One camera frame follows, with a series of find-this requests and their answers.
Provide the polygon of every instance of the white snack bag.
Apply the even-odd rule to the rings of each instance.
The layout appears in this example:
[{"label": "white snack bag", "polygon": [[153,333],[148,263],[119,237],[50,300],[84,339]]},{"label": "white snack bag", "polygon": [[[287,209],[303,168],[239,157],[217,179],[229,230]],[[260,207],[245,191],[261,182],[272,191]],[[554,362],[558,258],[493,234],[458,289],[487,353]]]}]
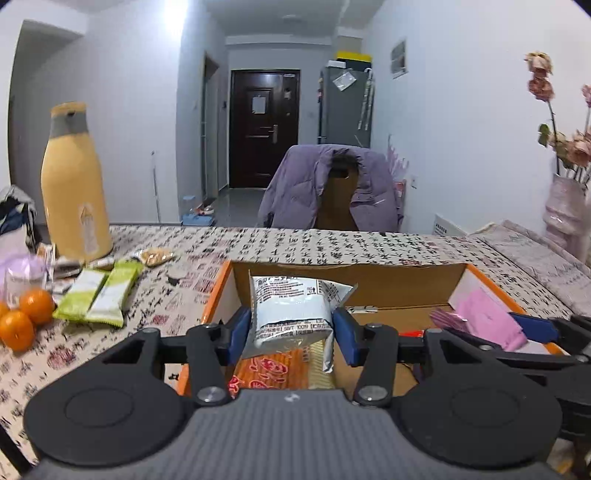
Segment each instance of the white snack bag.
[{"label": "white snack bag", "polygon": [[242,358],[324,343],[323,372],[333,368],[332,312],[355,287],[303,277],[251,277],[252,322]]}]

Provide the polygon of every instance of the metal screw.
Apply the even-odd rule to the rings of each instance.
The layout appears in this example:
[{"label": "metal screw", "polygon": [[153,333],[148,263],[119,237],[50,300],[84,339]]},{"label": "metal screw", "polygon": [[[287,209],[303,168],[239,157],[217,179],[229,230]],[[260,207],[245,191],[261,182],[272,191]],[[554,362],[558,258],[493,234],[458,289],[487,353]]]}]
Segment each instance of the metal screw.
[{"label": "metal screw", "polygon": [[388,396],[388,391],[378,385],[368,385],[359,390],[359,396],[365,401],[383,400]]},{"label": "metal screw", "polygon": [[226,392],[224,392],[220,387],[205,387],[199,390],[197,393],[197,398],[205,403],[214,403],[220,400],[223,400],[226,397]]}]

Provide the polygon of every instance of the door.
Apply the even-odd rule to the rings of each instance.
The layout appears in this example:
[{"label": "door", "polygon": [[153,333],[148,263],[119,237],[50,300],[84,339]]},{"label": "door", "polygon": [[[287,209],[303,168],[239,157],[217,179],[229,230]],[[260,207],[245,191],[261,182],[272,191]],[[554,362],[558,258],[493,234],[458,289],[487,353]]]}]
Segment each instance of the door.
[{"label": "door", "polygon": [[230,187],[269,186],[297,144],[299,70],[235,70],[230,97]]}]

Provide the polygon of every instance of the pink cloth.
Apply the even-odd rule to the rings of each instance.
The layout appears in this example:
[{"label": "pink cloth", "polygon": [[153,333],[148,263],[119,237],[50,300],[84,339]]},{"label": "pink cloth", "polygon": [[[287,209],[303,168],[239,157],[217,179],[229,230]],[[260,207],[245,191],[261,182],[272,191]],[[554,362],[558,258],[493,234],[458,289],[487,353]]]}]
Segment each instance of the pink cloth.
[{"label": "pink cloth", "polygon": [[480,288],[458,305],[456,314],[467,320],[471,335],[498,343],[503,350],[513,352],[527,343],[521,326]]}]

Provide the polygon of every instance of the artificial flower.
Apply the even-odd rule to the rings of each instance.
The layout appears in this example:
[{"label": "artificial flower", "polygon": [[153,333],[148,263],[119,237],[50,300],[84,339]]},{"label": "artificial flower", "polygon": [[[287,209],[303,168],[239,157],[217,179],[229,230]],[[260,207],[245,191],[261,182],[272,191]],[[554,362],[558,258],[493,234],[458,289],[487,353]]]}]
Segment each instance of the artificial flower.
[{"label": "artificial flower", "polygon": [[[558,132],[556,137],[558,138],[559,145],[568,143],[568,139],[566,138],[566,135],[564,133]],[[550,132],[550,135],[548,136],[548,145],[553,148],[556,147],[556,142],[554,140],[554,133],[553,132]]]},{"label": "artificial flower", "polygon": [[587,106],[591,108],[591,85],[583,85],[581,91],[583,92],[583,96],[585,97],[585,102],[587,102]]},{"label": "artificial flower", "polygon": [[545,78],[533,78],[529,82],[530,92],[535,95],[538,100],[548,102],[554,98],[554,90],[552,84]]},{"label": "artificial flower", "polygon": [[530,72],[534,74],[534,78],[546,78],[550,73],[552,74],[552,61],[550,57],[540,51],[528,53],[525,57],[527,66]]},{"label": "artificial flower", "polygon": [[567,160],[579,167],[587,168],[591,162],[591,140],[577,130],[567,148]]}]

